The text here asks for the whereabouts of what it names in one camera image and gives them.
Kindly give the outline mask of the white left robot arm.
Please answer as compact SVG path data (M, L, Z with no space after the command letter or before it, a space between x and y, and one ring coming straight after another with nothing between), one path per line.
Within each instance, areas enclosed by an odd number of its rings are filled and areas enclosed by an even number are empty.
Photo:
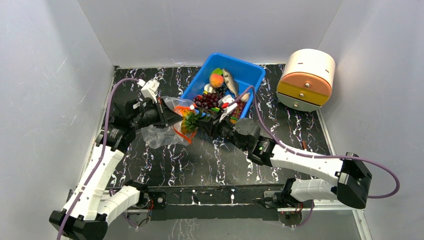
M175 136L174 126L183 119L177 112L181 103L166 96L108 104L85 172L64 207L49 217L58 238L102 240L109 225L129 208L153 208L160 195L150 193L146 184L129 180L119 190L107 190L107 185L138 130L147 133L146 142L153 148L166 144L166 134Z

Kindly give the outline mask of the toy peach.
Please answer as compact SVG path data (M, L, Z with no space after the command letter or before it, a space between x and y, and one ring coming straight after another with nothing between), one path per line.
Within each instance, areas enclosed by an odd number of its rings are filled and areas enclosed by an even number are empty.
M212 73L209 77L209 84L214 89L220 88L224 84L224 77L217 73Z

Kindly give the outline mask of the clear zip top bag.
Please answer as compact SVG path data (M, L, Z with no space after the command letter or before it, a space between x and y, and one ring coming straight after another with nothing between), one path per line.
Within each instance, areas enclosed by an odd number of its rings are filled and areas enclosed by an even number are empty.
M175 111L182 116L182 110L195 110L195 103L189 99L179 97L162 97L163 101L172 102L175 105ZM151 125L141 129L141 135L146 145L152 149L157 149L165 145L181 144L187 146L191 144L193 137L198 129L191 134L181 132L181 122L166 128L156 128Z

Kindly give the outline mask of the toy garlic bulb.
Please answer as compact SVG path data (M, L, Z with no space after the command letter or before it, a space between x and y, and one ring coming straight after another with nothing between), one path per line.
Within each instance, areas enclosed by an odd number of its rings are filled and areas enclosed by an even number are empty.
M249 92L241 95L240 96L240 101L243 102L243 103L247 103L249 101L249 99L250 99L250 95L251 94Z

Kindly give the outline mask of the toy pineapple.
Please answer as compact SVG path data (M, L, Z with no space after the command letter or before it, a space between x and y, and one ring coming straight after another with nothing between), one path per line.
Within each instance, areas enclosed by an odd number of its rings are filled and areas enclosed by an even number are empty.
M190 110L183 109L181 111L182 114L182 122L181 122L181 133L184 135L194 133L198 128L198 122L200 118L203 116L202 110Z

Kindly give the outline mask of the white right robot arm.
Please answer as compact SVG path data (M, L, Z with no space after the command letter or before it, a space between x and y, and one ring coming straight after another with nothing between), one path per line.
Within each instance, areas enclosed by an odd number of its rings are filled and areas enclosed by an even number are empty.
M250 118L231 123L228 117L202 116L196 125L211 137L227 139L257 165L312 176L308 180L288 179L280 193L266 197L266 204L295 207L311 200L337 200L354 209L366 207L372 174L356 155L326 156L280 146L261 135L260 127Z

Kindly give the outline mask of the toy fish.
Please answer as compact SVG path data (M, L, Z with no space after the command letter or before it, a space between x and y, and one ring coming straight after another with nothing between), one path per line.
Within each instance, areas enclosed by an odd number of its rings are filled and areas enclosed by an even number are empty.
M234 80L232 74L225 68L222 69L222 76L228 90L237 98L239 96L239 84Z

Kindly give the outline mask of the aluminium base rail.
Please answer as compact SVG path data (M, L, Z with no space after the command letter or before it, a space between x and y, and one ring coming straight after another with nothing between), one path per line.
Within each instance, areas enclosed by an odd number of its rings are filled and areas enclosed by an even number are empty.
M320 196L295 203L284 196L283 184L206 186L147 186L129 181L113 195L104 190L76 190L63 207L83 221L112 223L120 214L151 213L153 221L173 219L264 219L277 220L278 212L306 214L316 210L352 210L335 197Z

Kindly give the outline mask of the round drawer cabinet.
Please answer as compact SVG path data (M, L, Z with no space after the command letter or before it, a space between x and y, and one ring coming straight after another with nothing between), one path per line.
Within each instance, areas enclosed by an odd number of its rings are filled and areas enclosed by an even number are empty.
M326 52L305 48L290 55L276 87L283 105L302 112L320 109L330 99L336 69Z

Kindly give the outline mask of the light red grape bunch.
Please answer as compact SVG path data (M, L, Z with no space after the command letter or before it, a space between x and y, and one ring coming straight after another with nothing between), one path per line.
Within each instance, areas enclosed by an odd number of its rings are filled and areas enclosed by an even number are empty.
M246 106L245 102L239 101L237 103L237 107L232 111L231 116L233 118L240 119L245 106Z

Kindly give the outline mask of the dark red grape bunch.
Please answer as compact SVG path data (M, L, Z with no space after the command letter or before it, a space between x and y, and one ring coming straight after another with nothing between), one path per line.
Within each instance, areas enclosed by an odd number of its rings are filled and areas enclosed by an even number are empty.
M198 109L213 109L218 108L219 100L223 97L220 93L203 93L194 97L193 101Z

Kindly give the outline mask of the blue plastic bin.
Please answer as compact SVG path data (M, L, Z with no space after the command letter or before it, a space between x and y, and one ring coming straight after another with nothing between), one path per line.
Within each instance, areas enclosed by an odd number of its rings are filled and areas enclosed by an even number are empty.
M244 93L244 91L249 86L253 86L257 91L265 73L261 66L222 53L213 53L196 73L181 97L193 101L197 112L202 110L209 115L219 111L222 105L221 98L235 100L240 97L240 100L231 106L233 110L229 114L230 121L236 123L246 117L253 103L253 92L248 90Z

